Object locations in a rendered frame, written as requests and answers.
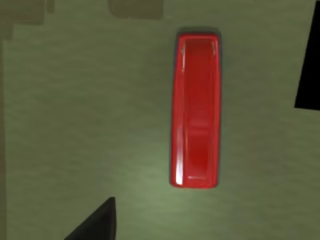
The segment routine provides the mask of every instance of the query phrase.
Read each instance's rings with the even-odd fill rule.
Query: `black triangular shape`
[[[64,240],[115,240],[116,199],[110,197]]]
[[[320,111],[320,1],[316,1],[295,108]]]

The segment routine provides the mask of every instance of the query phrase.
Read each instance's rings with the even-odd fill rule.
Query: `green background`
[[[0,239],[63,239],[111,196],[118,240],[319,239],[320,112],[294,109],[314,0],[166,0],[158,20],[34,2],[0,12]],[[193,26],[223,41],[210,190],[168,178],[174,43]]]

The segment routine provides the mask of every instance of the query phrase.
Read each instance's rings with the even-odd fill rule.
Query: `glossy red surface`
[[[173,86],[170,182],[180,188],[218,184],[221,63],[219,37],[178,37]]]

